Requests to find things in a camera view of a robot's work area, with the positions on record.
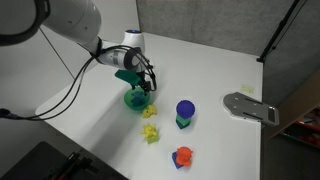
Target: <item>orange toy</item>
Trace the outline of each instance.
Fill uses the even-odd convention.
[[[177,150],[177,158],[176,162],[183,166],[190,166],[191,165],[191,157],[193,151],[191,151],[187,147],[181,147]]]

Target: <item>purple ball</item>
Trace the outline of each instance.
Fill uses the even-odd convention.
[[[194,115],[196,108],[191,101],[183,100],[177,105],[177,113],[180,117],[187,119]]]

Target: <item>white table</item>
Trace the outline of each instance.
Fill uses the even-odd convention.
[[[47,122],[132,180],[259,179],[261,125],[231,117],[222,98],[249,85],[254,92],[247,95],[261,100],[262,64],[255,56],[152,34],[145,34],[145,41],[146,56],[156,63],[158,115],[142,119],[130,110],[123,102],[130,86],[114,77],[117,69],[97,65],[86,74],[74,105]],[[184,99],[195,104],[196,114],[180,130],[175,108]],[[159,142],[148,145],[140,134],[147,122],[157,125]],[[191,167],[177,170],[171,154],[180,146],[194,153]]]

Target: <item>gray bracket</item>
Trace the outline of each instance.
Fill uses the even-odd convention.
[[[239,92],[228,94],[223,98],[225,107],[235,116],[250,118],[268,126],[279,125],[277,108],[252,99]]]

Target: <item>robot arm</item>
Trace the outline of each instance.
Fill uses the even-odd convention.
[[[144,66],[138,66],[139,59],[132,56],[134,52],[125,50],[111,50],[101,54],[102,49],[115,46],[107,41],[100,42],[98,33],[101,26],[101,15],[91,0],[50,0],[50,16],[44,25],[54,32],[78,43],[90,53],[98,55],[101,64],[115,66],[119,69],[144,71]],[[121,45],[136,48],[144,53],[143,34],[137,30],[125,32]]]
[[[23,42],[36,33],[41,24],[57,34],[78,43],[105,65],[122,70],[131,70],[141,79],[141,86],[146,92],[151,90],[144,80],[145,71],[152,70],[149,60],[144,58],[144,37],[140,31],[128,30],[119,48],[114,43],[98,37],[101,27],[101,15],[91,0],[33,0],[36,5],[35,23],[24,33],[14,36],[0,35],[0,45]]]

